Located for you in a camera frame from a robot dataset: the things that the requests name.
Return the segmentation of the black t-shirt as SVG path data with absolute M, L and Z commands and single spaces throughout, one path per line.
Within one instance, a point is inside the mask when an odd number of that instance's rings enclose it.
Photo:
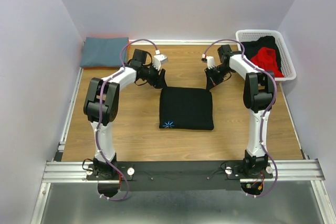
M 161 129 L 211 131 L 214 129 L 212 94 L 200 88 L 163 88 L 159 119 Z

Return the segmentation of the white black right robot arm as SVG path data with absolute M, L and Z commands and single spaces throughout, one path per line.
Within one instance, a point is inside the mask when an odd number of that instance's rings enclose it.
M 230 45 L 220 46 L 217 52 L 221 62 L 218 66 L 212 56 L 202 54 L 202 61 L 207 64 L 206 89 L 224 82 L 227 74 L 237 73 L 243 78 L 243 103 L 249 113 L 249 140 L 237 171 L 246 177 L 256 177 L 268 166 L 267 124 L 277 95 L 274 74 L 248 60 L 244 51 L 231 51 Z

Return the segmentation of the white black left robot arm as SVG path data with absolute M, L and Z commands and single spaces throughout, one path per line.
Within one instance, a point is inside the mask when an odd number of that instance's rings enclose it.
M 83 112 L 94 132 L 96 153 L 92 165 L 86 169 L 88 176 L 113 179 L 122 177 L 117 168 L 117 155 L 113 146 L 112 128 L 119 108 L 122 89 L 130 84 L 143 80 L 156 89 L 166 87 L 165 69 L 168 62 L 166 55 L 159 50 L 146 63 L 149 52 L 136 49 L 133 57 L 117 72 L 104 78 L 92 78 L 89 83 Z

